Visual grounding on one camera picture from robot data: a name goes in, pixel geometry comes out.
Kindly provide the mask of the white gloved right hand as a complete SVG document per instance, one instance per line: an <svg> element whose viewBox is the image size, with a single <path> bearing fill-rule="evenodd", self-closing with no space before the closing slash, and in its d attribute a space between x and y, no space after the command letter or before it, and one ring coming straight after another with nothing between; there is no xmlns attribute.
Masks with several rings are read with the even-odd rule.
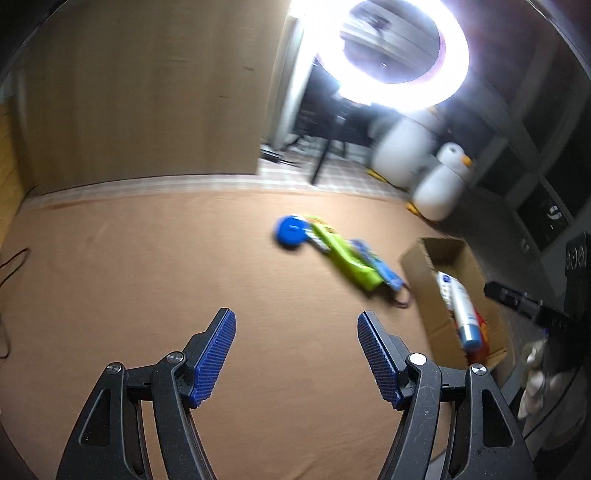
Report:
<svg viewBox="0 0 591 480"><path fill-rule="evenodd" d="M540 340L524 349L526 366L524 392L518 409L518 419L538 422L552 408L557 412L570 410L579 403L578 379L574 370L554 372L555 361L549 355L547 342Z"/></svg>

